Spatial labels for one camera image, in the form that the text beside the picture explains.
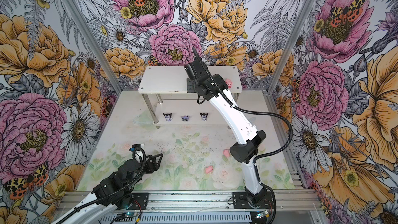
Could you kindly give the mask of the pink pig toy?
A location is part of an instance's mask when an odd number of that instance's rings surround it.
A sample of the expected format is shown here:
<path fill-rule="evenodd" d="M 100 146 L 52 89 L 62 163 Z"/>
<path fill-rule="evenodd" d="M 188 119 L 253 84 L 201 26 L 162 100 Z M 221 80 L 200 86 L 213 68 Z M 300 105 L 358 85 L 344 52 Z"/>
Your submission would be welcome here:
<path fill-rule="evenodd" d="M 228 88 L 231 89 L 233 86 L 233 82 L 230 79 L 226 79 L 225 82 L 226 82 Z"/>
<path fill-rule="evenodd" d="M 227 157 L 227 158 L 231 156 L 230 151 L 229 151 L 228 149 L 225 149 L 225 150 L 223 151 L 223 155 L 224 155 L 225 157 Z"/>
<path fill-rule="evenodd" d="M 206 168 L 204 169 L 204 172 L 205 172 L 206 174 L 210 174 L 210 173 L 213 172 L 213 170 L 214 170 L 214 167 L 213 167 L 213 166 L 208 166 L 208 167 L 206 167 Z"/>

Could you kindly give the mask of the black purple figure toy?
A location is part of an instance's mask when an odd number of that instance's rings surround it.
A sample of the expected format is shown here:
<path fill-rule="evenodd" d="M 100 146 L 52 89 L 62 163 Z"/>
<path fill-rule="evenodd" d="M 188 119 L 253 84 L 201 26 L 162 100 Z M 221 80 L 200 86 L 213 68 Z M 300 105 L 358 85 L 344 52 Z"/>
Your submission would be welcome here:
<path fill-rule="evenodd" d="M 200 115 L 201 115 L 201 119 L 203 121 L 207 121 L 208 120 L 208 113 L 200 113 Z"/>

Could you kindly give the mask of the small purple figure toy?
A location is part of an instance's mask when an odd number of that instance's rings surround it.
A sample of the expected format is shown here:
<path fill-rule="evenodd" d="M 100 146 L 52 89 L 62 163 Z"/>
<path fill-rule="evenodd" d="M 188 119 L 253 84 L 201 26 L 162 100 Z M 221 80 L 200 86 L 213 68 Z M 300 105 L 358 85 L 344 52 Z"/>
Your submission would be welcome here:
<path fill-rule="evenodd" d="M 184 115 L 184 116 L 182 116 L 181 118 L 182 118 L 182 121 L 183 121 L 183 122 L 187 122 L 187 121 L 189 121 L 190 116 Z"/>

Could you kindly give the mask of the purple black-eared figure toy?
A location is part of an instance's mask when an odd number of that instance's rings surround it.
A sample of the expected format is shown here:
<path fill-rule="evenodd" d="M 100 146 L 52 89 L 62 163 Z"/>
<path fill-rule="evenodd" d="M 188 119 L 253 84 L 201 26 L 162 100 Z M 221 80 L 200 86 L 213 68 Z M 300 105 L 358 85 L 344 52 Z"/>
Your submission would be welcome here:
<path fill-rule="evenodd" d="M 163 113 L 163 116 L 167 122 L 172 121 L 172 113 Z"/>

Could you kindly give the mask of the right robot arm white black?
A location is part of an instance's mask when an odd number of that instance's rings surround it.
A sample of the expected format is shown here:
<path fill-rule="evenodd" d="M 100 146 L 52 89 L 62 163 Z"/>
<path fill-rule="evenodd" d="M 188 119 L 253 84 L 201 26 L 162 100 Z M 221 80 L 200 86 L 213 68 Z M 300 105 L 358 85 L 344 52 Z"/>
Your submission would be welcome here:
<path fill-rule="evenodd" d="M 195 48 L 192 50 L 194 61 L 184 69 L 193 83 L 193 91 L 199 98 L 209 101 L 231 128 L 236 143 L 230 147 L 230 154 L 243 167 L 248 204 L 258 208 L 266 196 L 266 189 L 260 182 L 254 158 L 266 134 L 264 131 L 259 131 L 241 111 L 236 109 L 236 102 L 224 79 L 220 75 L 212 75 L 197 50 Z"/>

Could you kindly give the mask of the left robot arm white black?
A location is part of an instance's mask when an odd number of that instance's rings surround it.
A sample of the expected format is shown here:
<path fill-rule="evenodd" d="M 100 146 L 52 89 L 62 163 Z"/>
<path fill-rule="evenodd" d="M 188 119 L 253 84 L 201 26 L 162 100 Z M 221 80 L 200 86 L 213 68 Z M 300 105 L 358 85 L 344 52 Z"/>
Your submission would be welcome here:
<path fill-rule="evenodd" d="M 121 165 L 109 177 L 103 179 L 75 207 L 54 221 L 55 224 L 91 224 L 114 211 L 127 211 L 118 218 L 132 218 L 138 211 L 136 222 L 147 207 L 148 193 L 134 193 L 135 185 L 146 174 L 156 172 L 163 154 L 146 155 L 141 148 L 132 148 L 132 159 Z"/>

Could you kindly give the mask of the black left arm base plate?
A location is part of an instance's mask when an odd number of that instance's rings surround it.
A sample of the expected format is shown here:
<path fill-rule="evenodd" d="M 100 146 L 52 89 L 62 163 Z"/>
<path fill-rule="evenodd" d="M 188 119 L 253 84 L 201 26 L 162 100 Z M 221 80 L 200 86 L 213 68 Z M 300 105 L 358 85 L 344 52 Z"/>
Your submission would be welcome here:
<path fill-rule="evenodd" d="M 146 210 L 148 204 L 149 193 L 132 193 L 131 206 L 129 210 Z"/>

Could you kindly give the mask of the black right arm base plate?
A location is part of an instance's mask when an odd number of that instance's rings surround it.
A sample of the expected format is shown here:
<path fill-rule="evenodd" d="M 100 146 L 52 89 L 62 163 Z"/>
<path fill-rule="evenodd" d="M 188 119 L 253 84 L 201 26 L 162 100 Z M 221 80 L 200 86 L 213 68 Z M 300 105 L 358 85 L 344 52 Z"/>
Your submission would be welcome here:
<path fill-rule="evenodd" d="M 228 199 L 228 204 L 233 205 L 234 209 L 275 209 L 275 200 L 270 192 L 267 192 L 264 197 L 254 200 L 255 203 L 250 203 L 248 193 L 245 191 L 235 191 L 232 197 Z"/>

